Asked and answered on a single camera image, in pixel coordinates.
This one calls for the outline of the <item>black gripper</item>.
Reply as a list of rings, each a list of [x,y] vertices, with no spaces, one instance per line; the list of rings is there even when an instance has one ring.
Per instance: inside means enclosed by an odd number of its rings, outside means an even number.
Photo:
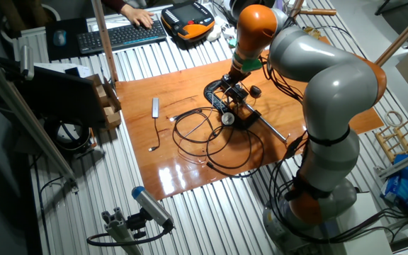
[[[230,71],[221,78],[220,88],[228,89],[229,92],[238,92],[239,87],[236,84],[246,79],[250,74],[251,72],[243,72],[232,67]]]

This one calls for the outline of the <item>person's bare hand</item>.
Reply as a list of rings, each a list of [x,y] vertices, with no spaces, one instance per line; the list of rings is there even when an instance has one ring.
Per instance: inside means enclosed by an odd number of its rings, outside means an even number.
[[[154,23],[152,20],[153,13],[144,9],[133,8],[128,4],[121,8],[120,13],[136,26],[151,28]]]

